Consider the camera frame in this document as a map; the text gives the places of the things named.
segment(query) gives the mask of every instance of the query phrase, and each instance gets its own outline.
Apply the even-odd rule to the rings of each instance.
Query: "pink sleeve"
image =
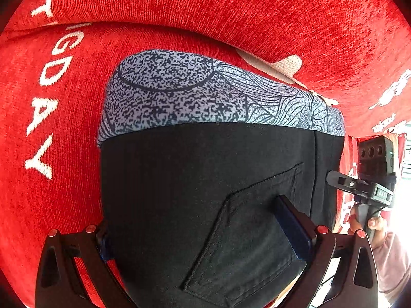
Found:
[[[408,253],[398,236],[388,231],[384,243],[373,250],[377,267],[379,291],[394,303],[411,277]]]

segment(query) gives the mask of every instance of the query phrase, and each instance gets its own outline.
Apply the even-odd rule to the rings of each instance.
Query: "human hand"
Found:
[[[351,212],[348,221],[350,229],[348,233],[353,235],[358,229],[362,229],[360,223],[357,221],[355,212]],[[387,220],[381,216],[375,216],[368,220],[368,228],[375,230],[374,237],[371,243],[371,249],[374,250],[383,245],[387,233]]]

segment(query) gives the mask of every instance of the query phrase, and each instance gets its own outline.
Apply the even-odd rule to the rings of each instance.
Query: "finger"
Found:
[[[354,207],[351,208],[350,215],[356,215],[357,209],[358,209],[358,205],[354,205]]]
[[[386,230],[376,230],[371,242],[371,249],[374,250],[384,244],[386,239]]]
[[[368,220],[368,228],[372,230],[385,231],[387,228],[387,220],[381,216],[375,216]]]
[[[350,224],[350,230],[355,233],[357,230],[362,229],[360,223],[357,221],[357,218],[355,215],[351,215],[347,222]]]

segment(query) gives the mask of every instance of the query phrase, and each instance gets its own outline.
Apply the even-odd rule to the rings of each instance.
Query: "red fabric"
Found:
[[[344,141],[344,149],[342,151],[340,161],[340,172],[351,177],[358,178],[357,162],[358,162],[358,142],[356,138],[346,136]],[[337,217],[334,227],[334,232],[348,232],[350,224],[347,222],[351,208],[354,205],[354,196],[351,193],[337,190]]]
[[[271,308],[274,304],[275,300],[271,301],[269,304],[267,304],[264,308]]]
[[[406,142],[407,142],[407,134],[406,133],[398,134],[398,160],[400,164],[404,160]]]
[[[29,306],[47,232],[101,220],[97,125],[107,80],[130,54],[181,50],[262,75],[234,47],[268,63],[298,56],[291,76],[338,100],[349,134],[411,117],[410,86],[369,110],[411,66],[410,27],[391,0],[51,0],[39,10],[45,3],[24,0],[0,37],[0,268]],[[42,27],[53,22],[67,25]],[[66,29],[77,22],[94,23]],[[63,64],[45,67],[59,59],[67,70],[51,82]],[[45,101],[35,126],[32,105]],[[44,165],[30,168],[42,145]]]

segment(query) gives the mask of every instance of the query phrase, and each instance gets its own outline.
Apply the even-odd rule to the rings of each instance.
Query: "black pants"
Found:
[[[344,138],[297,128],[192,123],[108,139],[102,203],[140,308],[259,308],[304,268],[271,211],[285,194],[332,227]]]

